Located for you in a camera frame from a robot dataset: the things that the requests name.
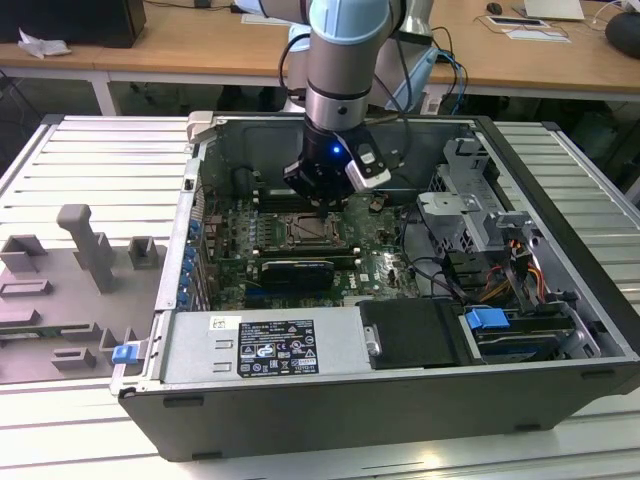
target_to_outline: blue drive latch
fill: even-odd
[[[472,330],[476,328],[509,328],[509,319],[501,308],[474,308],[465,314]]]

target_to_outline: black plastic cover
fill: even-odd
[[[362,323],[377,330],[382,353],[375,370],[471,365],[471,357],[451,300],[402,298],[360,303]]]

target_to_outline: paper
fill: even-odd
[[[30,53],[34,57],[43,60],[45,55],[68,55],[71,50],[62,40],[40,40],[39,38],[27,35],[20,29],[18,47]]]
[[[502,30],[512,40],[537,40],[539,42],[571,43],[564,33],[539,30]]]
[[[278,18],[265,18],[262,15],[254,15],[252,13],[243,14],[241,21],[242,23],[254,25],[289,25],[291,23]]]

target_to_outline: white tissue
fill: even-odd
[[[22,40],[18,42],[18,46],[40,60],[45,55],[67,55],[71,50],[62,40],[40,40],[39,38],[27,35],[20,30]]]

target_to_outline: motherboard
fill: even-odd
[[[401,207],[354,195],[343,211],[265,209],[215,199],[205,220],[211,304],[219,310],[353,306],[419,297],[400,249]]]

